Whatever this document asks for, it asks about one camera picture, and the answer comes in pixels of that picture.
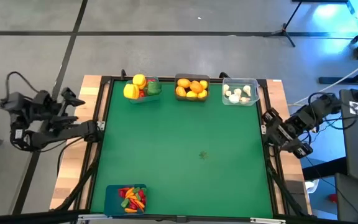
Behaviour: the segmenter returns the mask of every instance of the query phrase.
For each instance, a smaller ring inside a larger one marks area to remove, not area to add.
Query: green mat
[[[154,215],[272,218],[256,105],[225,106],[221,84],[205,103],[133,105],[115,81],[91,212],[103,213],[106,187],[145,184]]]

